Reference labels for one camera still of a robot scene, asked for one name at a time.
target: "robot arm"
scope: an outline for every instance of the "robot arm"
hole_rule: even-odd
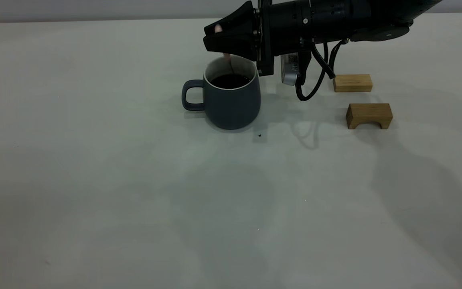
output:
[[[300,87],[312,54],[322,66],[322,73],[333,78],[332,65],[341,44],[349,40],[384,41],[401,37],[409,32],[414,18],[439,2],[296,0],[272,5],[272,0],[258,0],[255,9],[247,1],[229,16],[204,28],[204,45],[208,51],[256,61],[260,76],[272,75],[274,57],[283,55],[284,79]],[[222,26],[222,33],[215,33],[216,24]],[[341,42],[329,59],[322,58],[315,44],[323,43],[327,50],[327,43],[332,41]],[[295,77],[287,77],[286,68],[290,67],[297,68]]]

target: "dark liquid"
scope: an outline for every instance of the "dark liquid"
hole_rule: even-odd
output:
[[[233,89],[240,88],[251,81],[249,78],[239,74],[227,74],[213,79],[211,84],[217,88]]]

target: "mug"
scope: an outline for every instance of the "mug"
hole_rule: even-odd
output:
[[[238,74],[249,82],[239,88],[219,88],[211,82],[217,77]],[[191,104],[186,100],[190,88],[202,88],[203,102]],[[202,80],[189,80],[183,86],[181,95],[186,110],[203,110],[217,127],[236,130],[247,126],[258,116],[261,106],[261,92],[258,71],[254,62],[232,55],[231,62],[220,57],[208,64]]]

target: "rectangular wooden block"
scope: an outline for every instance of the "rectangular wooden block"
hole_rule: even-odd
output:
[[[346,119],[350,130],[367,122],[377,122],[386,130],[390,126],[393,114],[390,104],[349,104]]]
[[[374,86],[369,74],[336,75],[332,83],[336,93],[371,92]]]

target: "white table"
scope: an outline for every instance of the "white table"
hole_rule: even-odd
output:
[[[341,48],[372,93],[277,63],[239,131],[181,106],[211,22],[0,24],[0,288],[462,287],[462,14]]]

